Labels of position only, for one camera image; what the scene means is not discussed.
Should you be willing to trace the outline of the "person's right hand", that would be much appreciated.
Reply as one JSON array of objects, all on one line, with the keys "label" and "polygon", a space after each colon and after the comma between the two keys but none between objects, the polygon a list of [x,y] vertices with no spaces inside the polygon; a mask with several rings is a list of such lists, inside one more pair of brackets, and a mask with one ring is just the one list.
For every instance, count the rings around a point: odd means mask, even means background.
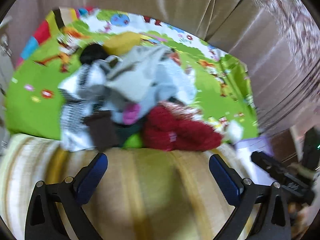
[{"label": "person's right hand", "polygon": [[297,215],[293,226],[291,226],[291,238],[302,239],[319,211],[319,169],[317,171],[311,171],[299,163],[292,163],[289,167],[297,171],[303,178],[309,179],[313,176],[313,179],[315,179],[312,185],[315,198],[310,206],[307,204],[300,205],[294,202],[289,204],[289,214]]}]

